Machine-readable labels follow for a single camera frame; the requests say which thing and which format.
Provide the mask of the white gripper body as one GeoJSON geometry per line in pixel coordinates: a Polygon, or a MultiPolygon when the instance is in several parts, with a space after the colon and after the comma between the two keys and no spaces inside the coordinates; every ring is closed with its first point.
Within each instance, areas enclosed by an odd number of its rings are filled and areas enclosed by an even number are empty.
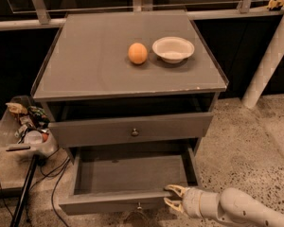
{"type": "Polygon", "coordinates": [[[202,218],[201,197],[204,193],[196,187],[188,188],[182,198],[182,205],[185,213],[191,218],[202,218]]]}

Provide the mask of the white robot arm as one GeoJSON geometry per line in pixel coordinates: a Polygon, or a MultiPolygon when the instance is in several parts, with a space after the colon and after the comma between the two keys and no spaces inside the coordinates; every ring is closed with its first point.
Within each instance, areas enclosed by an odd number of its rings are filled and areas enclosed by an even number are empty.
{"type": "Polygon", "coordinates": [[[230,227],[284,227],[284,214],[237,188],[230,187],[215,193],[169,184],[165,189],[181,198],[180,201],[164,198],[165,204],[190,218],[208,218],[230,227]]]}

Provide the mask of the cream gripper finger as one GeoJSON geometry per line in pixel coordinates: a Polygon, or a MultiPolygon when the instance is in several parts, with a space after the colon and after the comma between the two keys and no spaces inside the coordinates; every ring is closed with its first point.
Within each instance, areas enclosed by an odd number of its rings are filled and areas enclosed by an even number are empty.
{"type": "Polygon", "coordinates": [[[178,197],[183,197],[188,191],[188,187],[183,187],[181,185],[176,184],[168,184],[165,187],[165,190],[174,192],[178,197]]]}
{"type": "Polygon", "coordinates": [[[184,208],[183,205],[180,201],[172,201],[169,198],[164,198],[164,203],[169,206],[171,209],[180,212],[180,213],[184,213],[184,208]]]}

